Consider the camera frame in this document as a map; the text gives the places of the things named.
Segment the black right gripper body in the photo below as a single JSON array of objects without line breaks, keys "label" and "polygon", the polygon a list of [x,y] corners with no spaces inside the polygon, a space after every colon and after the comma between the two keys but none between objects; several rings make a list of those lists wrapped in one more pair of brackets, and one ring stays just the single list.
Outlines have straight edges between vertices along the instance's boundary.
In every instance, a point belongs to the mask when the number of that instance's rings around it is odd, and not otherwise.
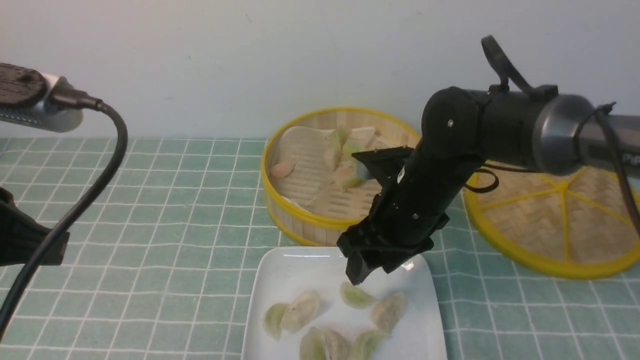
[{"label": "black right gripper body", "polygon": [[381,187],[366,217],[340,235],[338,248],[347,261],[354,251],[378,251],[379,268],[395,271],[433,248],[431,235],[448,222],[448,206],[482,165],[477,153],[448,153],[421,139],[398,175]]}]

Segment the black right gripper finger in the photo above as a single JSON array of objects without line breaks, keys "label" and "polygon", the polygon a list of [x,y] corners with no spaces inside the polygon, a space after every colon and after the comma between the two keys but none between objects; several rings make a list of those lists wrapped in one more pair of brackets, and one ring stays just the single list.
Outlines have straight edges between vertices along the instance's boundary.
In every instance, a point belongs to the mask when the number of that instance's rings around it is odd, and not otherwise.
[{"label": "black right gripper finger", "polygon": [[380,266],[379,251],[356,250],[348,256],[345,273],[350,283],[357,286],[362,284]]}]

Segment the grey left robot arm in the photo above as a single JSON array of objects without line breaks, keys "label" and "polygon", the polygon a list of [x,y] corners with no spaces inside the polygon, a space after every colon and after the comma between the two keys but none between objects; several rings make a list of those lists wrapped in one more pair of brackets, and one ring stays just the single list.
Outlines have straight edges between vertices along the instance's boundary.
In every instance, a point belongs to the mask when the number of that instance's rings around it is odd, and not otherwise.
[{"label": "grey left robot arm", "polygon": [[16,207],[13,194],[0,189],[0,266],[24,265],[51,231]]}]

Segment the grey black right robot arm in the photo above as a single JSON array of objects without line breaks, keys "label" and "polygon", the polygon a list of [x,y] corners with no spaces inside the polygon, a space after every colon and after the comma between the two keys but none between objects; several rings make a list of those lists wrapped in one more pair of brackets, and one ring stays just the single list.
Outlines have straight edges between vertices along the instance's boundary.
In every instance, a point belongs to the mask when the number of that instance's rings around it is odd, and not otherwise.
[{"label": "grey black right robot arm", "polygon": [[381,191],[368,214],[337,241],[346,276],[363,283],[432,250],[446,209],[489,162],[513,173],[567,176],[584,166],[615,172],[633,227],[639,212],[628,179],[639,177],[639,117],[612,115],[614,102],[592,105],[553,84],[531,86],[493,36],[481,40],[499,83],[485,91],[455,86],[430,97],[414,146],[355,152],[356,174]]}]

